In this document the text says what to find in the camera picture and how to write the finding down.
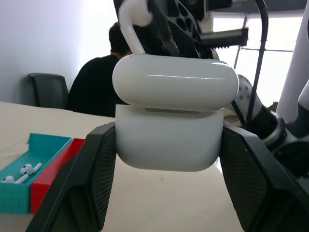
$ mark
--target person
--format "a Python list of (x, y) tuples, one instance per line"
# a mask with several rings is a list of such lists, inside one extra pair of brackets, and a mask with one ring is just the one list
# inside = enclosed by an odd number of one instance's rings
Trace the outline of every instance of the person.
[(126, 104), (112, 86), (112, 73), (117, 62), (131, 54), (119, 23), (109, 31), (111, 54), (94, 58), (79, 71), (71, 87), (66, 109), (98, 116), (115, 117), (115, 106)]

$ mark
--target white earbud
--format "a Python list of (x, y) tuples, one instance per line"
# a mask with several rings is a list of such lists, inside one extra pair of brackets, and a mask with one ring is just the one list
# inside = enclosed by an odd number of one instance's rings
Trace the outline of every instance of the white earbud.
[(21, 184), (23, 183), (25, 180), (28, 179), (28, 175), (23, 175), (21, 178), (19, 178), (18, 180), (14, 181), (14, 177), (9, 175), (7, 177), (5, 177), (3, 180), (1, 180), (1, 182), (3, 183), (16, 183), (16, 184)]
[(23, 166), (21, 169), (20, 169), (20, 173), (21, 174), (28, 174), (28, 175), (31, 175), (33, 173), (36, 173), (40, 167), (42, 166), (41, 163), (38, 163), (34, 168), (32, 167), (31, 164), (26, 164), (25, 166)]

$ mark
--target white table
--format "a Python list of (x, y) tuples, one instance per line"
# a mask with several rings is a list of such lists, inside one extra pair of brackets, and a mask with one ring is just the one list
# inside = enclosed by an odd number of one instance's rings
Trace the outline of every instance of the white table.
[[(113, 118), (0, 102), (0, 169), (27, 150), (31, 132), (85, 138)], [(0, 214), (0, 231), (24, 232), (33, 215)], [(242, 232), (223, 176), (139, 170), (116, 160), (104, 232)]]

